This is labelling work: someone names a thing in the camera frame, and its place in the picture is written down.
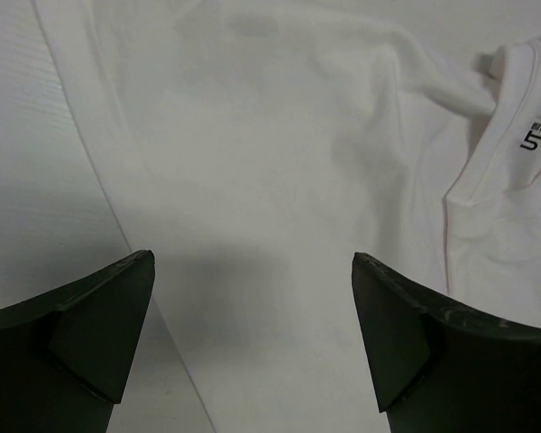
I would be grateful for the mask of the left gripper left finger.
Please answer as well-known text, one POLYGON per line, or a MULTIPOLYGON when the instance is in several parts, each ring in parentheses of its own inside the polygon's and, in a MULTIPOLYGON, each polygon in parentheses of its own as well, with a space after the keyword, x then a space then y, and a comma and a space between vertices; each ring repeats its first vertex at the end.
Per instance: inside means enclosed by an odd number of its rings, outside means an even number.
POLYGON ((0 432, 105 432, 150 304, 141 250, 0 309, 0 432))

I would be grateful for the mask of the white t-shirt red print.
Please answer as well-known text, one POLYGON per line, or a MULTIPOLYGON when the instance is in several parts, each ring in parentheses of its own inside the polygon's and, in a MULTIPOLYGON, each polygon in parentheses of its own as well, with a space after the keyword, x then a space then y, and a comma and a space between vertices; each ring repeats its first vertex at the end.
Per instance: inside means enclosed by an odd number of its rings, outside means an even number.
POLYGON ((466 67, 364 1, 35 7, 216 431, 387 430, 358 252, 541 327, 541 37, 466 67))

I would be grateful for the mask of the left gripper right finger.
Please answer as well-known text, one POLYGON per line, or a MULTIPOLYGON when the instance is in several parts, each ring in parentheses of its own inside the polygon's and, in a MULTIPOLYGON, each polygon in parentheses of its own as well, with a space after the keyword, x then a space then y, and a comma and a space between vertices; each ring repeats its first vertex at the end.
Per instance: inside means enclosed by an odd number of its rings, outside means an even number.
POLYGON ((353 297, 394 432, 541 432, 541 329, 473 309, 366 253, 353 297))

